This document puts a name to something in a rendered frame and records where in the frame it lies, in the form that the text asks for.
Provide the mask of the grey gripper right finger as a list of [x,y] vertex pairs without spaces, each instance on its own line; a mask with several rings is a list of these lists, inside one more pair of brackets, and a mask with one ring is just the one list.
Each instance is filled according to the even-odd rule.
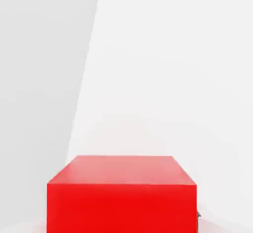
[[206,211],[198,209],[198,233],[221,233],[221,227],[215,217]]

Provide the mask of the small red cube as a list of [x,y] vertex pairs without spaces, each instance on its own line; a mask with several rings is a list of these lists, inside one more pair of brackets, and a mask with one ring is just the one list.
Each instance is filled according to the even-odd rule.
[[47,183],[46,233],[197,232],[197,185],[171,156],[79,155]]

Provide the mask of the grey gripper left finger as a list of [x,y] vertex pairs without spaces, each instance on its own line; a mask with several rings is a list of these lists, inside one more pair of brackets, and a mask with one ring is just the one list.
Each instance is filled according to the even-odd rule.
[[46,222],[32,222],[29,233],[46,233]]

